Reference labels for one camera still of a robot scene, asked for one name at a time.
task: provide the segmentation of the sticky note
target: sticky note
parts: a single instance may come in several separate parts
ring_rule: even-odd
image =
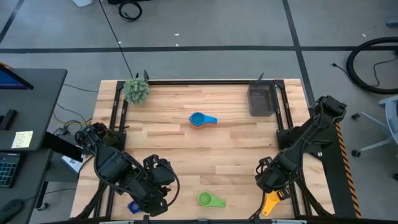
[[[19,149],[29,147],[30,140],[32,140],[33,131],[19,131],[15,133],[14,142],[12,142],[11,149]]]

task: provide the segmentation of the green plant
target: green plant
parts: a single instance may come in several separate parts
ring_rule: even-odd
[[[124,99],[134,104],[145,102],[149,95],[149,85],[141,78],[126,80],[123,88]]]

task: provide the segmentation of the orange stripe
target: orange stripe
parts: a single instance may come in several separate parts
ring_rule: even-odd
[[[351,196],[351,198],[353,198],[353,201],[358,204],[358,199],[356,199],[354,196]]]
[[[356,197],[356,193],[355,193],[355,190],[354,190],[354,189],[349,188],[349,191],[351,192],[352,195],[354,195],[354,196]]]
[[[348,161],[343,158],[343,162],[349,167]]]
[[[344,168],[346,169],[346,173],[351,175],[351,170],[349,169],[349,167],[347,167],[346,165],[344,165]]]
[[[345,148],[340,148],[345,154],[347,154],[346,149]]]
[[[341,132],[340,129],[336,128],[336,131],[337,131],[337,133],[340,134],[341,136],[343,135],[343,133]]]
[[[350,174],[346,173],[346,175],[347,175],[347,178],[349,178],[351,181],[353,181],[353,177]]]
[[[341,140],[343,140],[343,136],[337,131],[337,136],[341,139]]]
[[[346,153],[345,151],[341,150],[341,155],[342,155],[346,160],[348,160],[348,159],[347,159],[347,153]]]
[[[353,189],[355,189],[354,183],[352,183],[351,181],[348,181],[348,184],[349,184]]]
[[[358,207],[358,206],[354,205],[354,208],[355,208],[355,210],[356,210],[357,212],[359,212],[359,207]]]

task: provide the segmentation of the computer monitor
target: computer monitor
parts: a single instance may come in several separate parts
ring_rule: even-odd
[[[0,65],[0,89],[33,90],[33,85],[19,77],[10,69]]]

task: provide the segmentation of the wooden table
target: wooden table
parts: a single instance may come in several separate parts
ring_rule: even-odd
[[[308,106],[298,79],[286,79],[287,98],[294,125],[308,118]],[[109,125],[117,81],[102,81],[93,122]],[[261,202],[261,190],[254,180],[259,159],[278,153],[276,116],[252,117],[249,114],[247,85],[162,85],[151,86],[151,94],[142,106],[129,103],[126,117],[126,151],[142,162],[151,154],[171,161],[181,181],[177,201],[168,212],[151,219],[246,219]],[[278,91],[280,107],[282,97]],[[201,111],[218,118],[218,124],[204,129],[190,127],[188,117]],[[282,109],[284,127],[287,128]],[[120,114],[116,119],[119,124]],[[333,206],[322,163],[304,155],[303,171],[310,191],[326,210]],[[93,161],[80,174],[71,217],[79,214],[98,187]],[[176,184],[166,197],[171,201]],[[203,208],[197,195],[209,191],[226,200],[226,208]],[[104,215],[104,195],[101,214]],[[297,192],[304,214],[301,193]],[[127,204],[132,198],[115,194],[112,220],[142,220],[145,213],[133,215]],[[291,199],[280,202],[272,213],[261,218],[293,218]]]

